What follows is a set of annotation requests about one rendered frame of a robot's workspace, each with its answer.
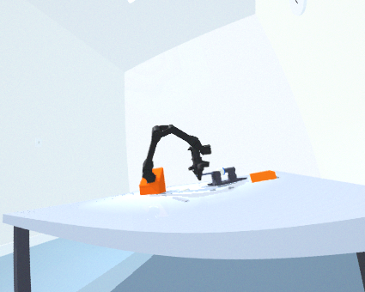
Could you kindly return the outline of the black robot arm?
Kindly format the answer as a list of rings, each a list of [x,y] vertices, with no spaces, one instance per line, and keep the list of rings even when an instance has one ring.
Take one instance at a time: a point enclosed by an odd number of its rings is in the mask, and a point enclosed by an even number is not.
[[[191,136],[178,129],[174,125],[155,125],[152,127],[151,131],[151,141],[149,145],[149,150],[147,153],[147,159],[143,162],[142,178],[148,183],[154,183],[156,179],[156,174],[153,172],[154,163],[152,162],[155,153],[155,148],[162,137],[169,134],[174,134],[175,136],[188,142],[191,146],[188,150],[191,151],[192,157],[196,155],[211,155],[211,146],[202,145],[197,137]]]

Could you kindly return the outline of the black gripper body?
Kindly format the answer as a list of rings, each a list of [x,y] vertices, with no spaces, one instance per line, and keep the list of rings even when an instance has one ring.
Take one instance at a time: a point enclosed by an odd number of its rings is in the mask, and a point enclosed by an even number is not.
[[[209,163],[202,163],[201,159],[203,159],[201,155],[193,156],[191,159],[193,165],[192,167],[188,167],[188,171],[195,171],[210,167]]]

